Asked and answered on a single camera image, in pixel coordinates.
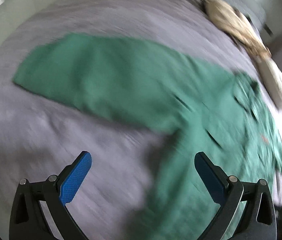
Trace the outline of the green work jacket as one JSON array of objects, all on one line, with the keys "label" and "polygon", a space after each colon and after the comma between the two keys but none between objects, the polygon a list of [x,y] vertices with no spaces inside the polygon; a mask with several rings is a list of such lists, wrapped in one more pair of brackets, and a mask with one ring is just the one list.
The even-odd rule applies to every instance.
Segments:
[{"label": "green work jacket", "polygon": [[240,180],[273,182],[282,141],[258,82],[169,47],[130,37],[69,34],[36,47],[13,81],[32,93],[171,135],[134,239],[196,239],[217,207],[194,156]]}]

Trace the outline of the lilac embossed bed blanket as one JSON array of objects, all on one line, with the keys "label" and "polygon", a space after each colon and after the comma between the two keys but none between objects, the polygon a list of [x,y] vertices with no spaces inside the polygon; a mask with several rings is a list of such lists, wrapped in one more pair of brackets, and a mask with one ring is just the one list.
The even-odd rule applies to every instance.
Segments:
[{"label": "lilac embossed bed blanket", "polygon": [[0,47],[0,236],[20,180],[92,168],[68,209],[89,239],[197,239],[218,210],[197,152],[282,176],[269,52],[224,0],[59,0]]}]

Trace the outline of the cream ruffled pillow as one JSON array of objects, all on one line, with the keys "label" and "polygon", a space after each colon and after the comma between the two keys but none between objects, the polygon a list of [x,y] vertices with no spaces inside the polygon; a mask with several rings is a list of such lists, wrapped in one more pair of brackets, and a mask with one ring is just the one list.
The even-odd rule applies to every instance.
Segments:
[{"label": "cream ruffled pillow", "polygon": [[256,59],[258,72],[273,103],[282,111],[282,72],[272,58]]}]

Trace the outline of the beige striped crumpled cloth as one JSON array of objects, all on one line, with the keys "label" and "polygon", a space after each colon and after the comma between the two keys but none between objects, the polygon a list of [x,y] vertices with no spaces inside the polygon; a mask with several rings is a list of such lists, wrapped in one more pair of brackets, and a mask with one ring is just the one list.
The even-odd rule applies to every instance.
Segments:
[{"label": "beige striped crumpled cloth", "polygon": [[262,59],[272,55],[257,35],[248,19],[224,0],[205,0],[204,7],[209,20],[244,46],[248,54]]}]

